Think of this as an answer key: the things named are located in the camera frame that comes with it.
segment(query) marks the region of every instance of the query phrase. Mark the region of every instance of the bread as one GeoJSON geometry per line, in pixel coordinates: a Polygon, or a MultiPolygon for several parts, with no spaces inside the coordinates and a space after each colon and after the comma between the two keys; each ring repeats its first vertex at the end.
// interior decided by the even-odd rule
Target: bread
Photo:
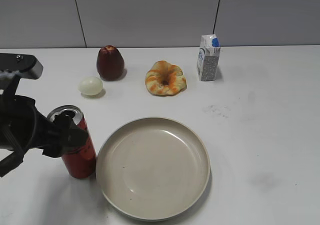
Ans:
{"type": "Polygon", "coordinates": [[[187,81],[180,67],[157,61],[145,76],[145,86],[154,95],[175,95],[187,86],[187,81]]]}

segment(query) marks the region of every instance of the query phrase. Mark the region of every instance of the egg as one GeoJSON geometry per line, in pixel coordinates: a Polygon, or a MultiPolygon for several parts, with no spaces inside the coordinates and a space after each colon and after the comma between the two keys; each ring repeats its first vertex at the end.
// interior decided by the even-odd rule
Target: egg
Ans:
{"type": "Polygon", "coordinates": [[[80,93],[87,96],[94,96],[99,94],[103,89],[103,84],[100,78],[89,76],[83,79],[78,86],[80,93]]]}

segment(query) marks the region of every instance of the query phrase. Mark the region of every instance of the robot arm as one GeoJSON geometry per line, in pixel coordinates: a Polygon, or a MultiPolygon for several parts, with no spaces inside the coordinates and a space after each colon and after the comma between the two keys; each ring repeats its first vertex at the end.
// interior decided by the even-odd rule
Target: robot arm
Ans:
{"type": "Polygon", "coordinates": [[[12,151],[0,161],[0,177],[17,168],[29,149],[58,158],[88,138],[68,115],[57,115],[51,122],[36,109],[34,99],[15,95],[21,78],[36,80],[42,71],[33,55],[0,53],[0,149],[12,151]]]}

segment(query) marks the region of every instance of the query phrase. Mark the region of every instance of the wall seam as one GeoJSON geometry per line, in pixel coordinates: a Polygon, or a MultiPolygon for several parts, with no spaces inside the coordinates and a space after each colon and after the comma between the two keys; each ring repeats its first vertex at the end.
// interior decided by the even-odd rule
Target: wall seam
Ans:
{"type": "Polygon", "coordinates": [[[214,19],[212,34],[215,34],[215,30],[216,30],[216,24],[217,24],[218,12],[219,12],[219,7],[220,7],[220,1],[221,0],[218,0],[218,5],[216,7],[216,13],[215,13],[215,19],[214,19]]]}
{"type": "Polygon", "coordinates": [[[76,6],[76,12],[78,13],[78,18],[79,18],[79,22],[80,22],[80,27],[81,27],[81,32],[82,32],[82,36],[83,36],[84,45],[87,48],[88,46],[87,46],[87,42],[86,42],[84,27],[82,26],[82,22],[81,22],[81,17],[80,17],[80,13],[79,13],[77,0],[74,0],[74,2],[75,2],[75,6],[76,6]]]}

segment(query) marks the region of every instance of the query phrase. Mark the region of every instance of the small juice box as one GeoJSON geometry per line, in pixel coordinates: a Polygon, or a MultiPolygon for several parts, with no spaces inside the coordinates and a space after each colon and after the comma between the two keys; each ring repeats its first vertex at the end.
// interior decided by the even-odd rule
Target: small juice box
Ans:
{"type": "Polygon", "coordinates": [[[215,34],[202,35],[196,69],[200,81],[214,81],[218,68],[220,45],[215,34]]]}

